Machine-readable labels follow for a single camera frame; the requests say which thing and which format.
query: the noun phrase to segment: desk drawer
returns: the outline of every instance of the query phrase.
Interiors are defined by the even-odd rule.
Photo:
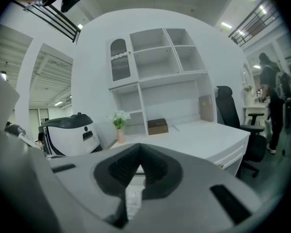
[[[213,163],[217,165],[219,168],[225,169],[243,156],[243,148],[244,144],[242,144],[240,147],[237,147],[233,152],[231,152],[227,156]]]

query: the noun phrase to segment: white table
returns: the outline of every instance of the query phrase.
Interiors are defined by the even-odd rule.
[[[264,113],[264,116],[258,116],[256,125],[260,125],[265,127],[265,121],[267,121],[268,117],[268,103],[254,103],[253,105],[249,106],[244,106],[243,107],[245,110],[245,120],[244,120],[244,125],[247,125],[249,120],[252,119],[251,116],[248,116],[250,113]]]
[[[169,133],[147,136],[126,135],[125,143],[116,142],[112,148],[125,144],[151,144],[209,160],[235,175],[246,152],[249,132],[222,124],[196,121],[169,127]]]

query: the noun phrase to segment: ceiling light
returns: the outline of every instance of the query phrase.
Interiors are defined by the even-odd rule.
[[[228,27],[229,29],[231,29],[232,28],[232,26],[231,25],[228,25],[227,23],[225,23],[225,22],[222,22],[221,23],[223,26],[226,26],[226,27]]]
[[[6,72],[5,71],[1,71],[0,75],[6,81]]]
[[[267,13],[266,10],[264,9],[264,7],[262,5],[260,6],[260,9],[263,11],[264,14]]]
[[[57,106],[57,105],[59,105],[59,104],[61,104],[61,103],[63,103],[63,101],[60,101],[60,102],[54,104],[54,106]]]
[[[243,33],[243,32],[241,32],[240,30],[237,30],[237,32],[238,32],[238,33],[240,33],[241,35],[244,35],[244,33]]]

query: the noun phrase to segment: chair armrest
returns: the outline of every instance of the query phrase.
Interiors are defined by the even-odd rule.
[[[251,133],[258,133],[258,132],[262,132],[264,130],[264,127],[256,126],[256,125],[241,125],[240,129],[251,132]]]
[[[252,117],[251,125],[255,125],[257,117],[258,116],[263,116],[264,113],[249,113],[248,116]]]
[[[249,113],[248,116],[250,117],[258,117],[258,116],[263,116],[264,113]]]

